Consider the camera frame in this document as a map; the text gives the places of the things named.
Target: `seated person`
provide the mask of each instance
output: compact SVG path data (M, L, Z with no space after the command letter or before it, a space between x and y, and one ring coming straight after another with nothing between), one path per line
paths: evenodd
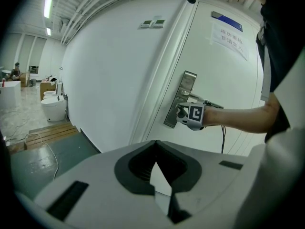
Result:
M13 81L19 81L20 80L20 70L19 70L19 63L15 63L15 69L13 69L8 76L8 80L12 79Z

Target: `door frame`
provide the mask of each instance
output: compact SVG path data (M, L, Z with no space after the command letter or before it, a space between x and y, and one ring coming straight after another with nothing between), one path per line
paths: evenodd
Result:
M179 61L199 2L225 9L247 21L256 29L260 28L258 22L228 3L218 0L196 0L195 4L190 4L185 1L156 60L147 90L139 101L142 103L142 108L138 111L129 144L144 142L149 135Z

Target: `green floor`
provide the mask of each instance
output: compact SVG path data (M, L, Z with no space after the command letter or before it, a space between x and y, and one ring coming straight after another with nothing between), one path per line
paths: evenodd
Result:
M49 145L59 162L56 177L98 153L81 133ZM30 199L34 199L52 181L56 168L56 160L48 147L25 150L11 156L15 188Z

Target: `cardboard box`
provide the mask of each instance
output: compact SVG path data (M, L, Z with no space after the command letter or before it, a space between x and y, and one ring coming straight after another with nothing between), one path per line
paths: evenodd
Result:
M40 83L40 100L43 100L43 93L47 91L55 91L56 83L51 85L49 82L41 82Z
M30 84L30 72L22 73L20 76L21 87L27 87Z

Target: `forearm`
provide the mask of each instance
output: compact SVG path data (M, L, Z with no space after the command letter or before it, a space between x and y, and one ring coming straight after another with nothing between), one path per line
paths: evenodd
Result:
M209 108L206 111L211 125L224 125L251 133L266 133L276 118L271 107L266 105L245 110Z

